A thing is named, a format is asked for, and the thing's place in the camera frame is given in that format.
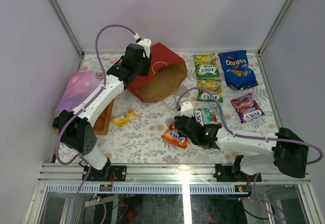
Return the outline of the teal mint candy bag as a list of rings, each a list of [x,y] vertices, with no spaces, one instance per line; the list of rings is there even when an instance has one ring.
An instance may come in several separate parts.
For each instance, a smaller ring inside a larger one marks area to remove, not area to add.
[[[196,119],[196,122],[200,125],[217,124],[223,126],[223,111],[220,110],[218,107],[195,108],[193,110],[193,114]]]

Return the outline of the orange fruit candy bag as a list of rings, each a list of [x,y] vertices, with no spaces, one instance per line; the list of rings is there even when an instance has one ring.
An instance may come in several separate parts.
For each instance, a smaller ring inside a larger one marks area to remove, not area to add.
[[[186,149],[187,148],[187,143],[188,143],[188,137],[184,137],[177,129],[175,126],[175,123],[173,122],[167,130],[163,133],[161,136],[163,140],[166,142],[182,148]]]

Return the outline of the red paper bag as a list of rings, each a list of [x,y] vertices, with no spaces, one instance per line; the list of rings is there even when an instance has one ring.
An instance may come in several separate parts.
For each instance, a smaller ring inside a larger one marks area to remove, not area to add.
[[[151,47],[147,77],[137,76],[127,90],[144,103],[156,103],[176,92],[187,78],[185,60],[162,43]]]

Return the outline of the purple snack packet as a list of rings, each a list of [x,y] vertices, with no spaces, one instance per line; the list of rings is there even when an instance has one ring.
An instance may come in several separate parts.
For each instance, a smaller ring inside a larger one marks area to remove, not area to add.
[[[265,114],[252,93],[231,99],[231,104],[236,110],[241,123],[246,123]]]

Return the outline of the green yellow snack packet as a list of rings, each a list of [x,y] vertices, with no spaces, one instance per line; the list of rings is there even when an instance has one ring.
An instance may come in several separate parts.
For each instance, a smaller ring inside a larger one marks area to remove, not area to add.
[[[223,102],[223,95],[221,92],[221,80],[213,78],[198,79],[199,93],[197,101],[201,102]]]

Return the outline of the yellow small snack bar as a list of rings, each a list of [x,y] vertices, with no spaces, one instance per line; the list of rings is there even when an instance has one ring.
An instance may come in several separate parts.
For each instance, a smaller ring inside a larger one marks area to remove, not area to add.
[[[134,112],[134,110],[129,110],[126,114],[122,116],[113,118],[112,121],[118,128],[122,128],[124,125],[137,120],[139,115]]]

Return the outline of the blue chips bag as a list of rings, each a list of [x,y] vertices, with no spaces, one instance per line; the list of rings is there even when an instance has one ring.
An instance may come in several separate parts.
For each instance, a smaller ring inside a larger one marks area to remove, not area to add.
[[[249,68],[246,50],[218,54],[227,86],[235,90],[258,86],[254,71]]]

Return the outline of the green candy bag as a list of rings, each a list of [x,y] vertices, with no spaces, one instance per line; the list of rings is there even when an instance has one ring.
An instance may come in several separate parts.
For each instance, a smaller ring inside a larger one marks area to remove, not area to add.
[[[197,78],[215,78],[220,76],[214,53],[196,54],[193,57]]]

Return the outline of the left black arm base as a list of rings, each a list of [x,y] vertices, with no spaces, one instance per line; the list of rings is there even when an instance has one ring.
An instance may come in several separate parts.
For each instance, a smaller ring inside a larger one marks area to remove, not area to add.
[[[86,181],[122,182],[126,179],[127,166],[111,165],[110,160],[102,170],[91,168]]]

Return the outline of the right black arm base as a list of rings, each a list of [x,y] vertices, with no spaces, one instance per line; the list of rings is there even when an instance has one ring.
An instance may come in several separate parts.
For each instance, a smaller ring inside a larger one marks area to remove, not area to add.
[[[215,164],[214,178],[217,182],[254,182],[255,175],[247,175],[240,171],[240,163],[244,155],[238,155],[232,165],[230,164]]]

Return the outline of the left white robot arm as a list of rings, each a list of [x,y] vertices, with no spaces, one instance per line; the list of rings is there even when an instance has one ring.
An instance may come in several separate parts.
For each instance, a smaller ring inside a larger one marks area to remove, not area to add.
[[[94,168],[93,174],[99,180],[107,180],[111,168],[108,158],[100,152],[93,126],[103,110],[137,76],[148,76],[152,54],[151,40],[138,39],[129,44],[121,62],[112,65],[105,73],[99,86],[71,112],[63,110],[58,117],[59,141],[78,152],[88,165]]]

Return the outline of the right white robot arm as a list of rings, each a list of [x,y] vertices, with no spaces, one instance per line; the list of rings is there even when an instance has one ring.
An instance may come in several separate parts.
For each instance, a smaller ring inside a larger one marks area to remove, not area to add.
[[[262,137],[251,132],[230,133],[225,126],[218,124],[201,125],[194,117],[185,115],[176,116],[174,120],[180,134],[189,137],[196,146],[246,152],[235,159],[231,169],[236,180],[272,171],[293,178],[305,177],[309,148],[290,129],[282,127],[276,134]]]

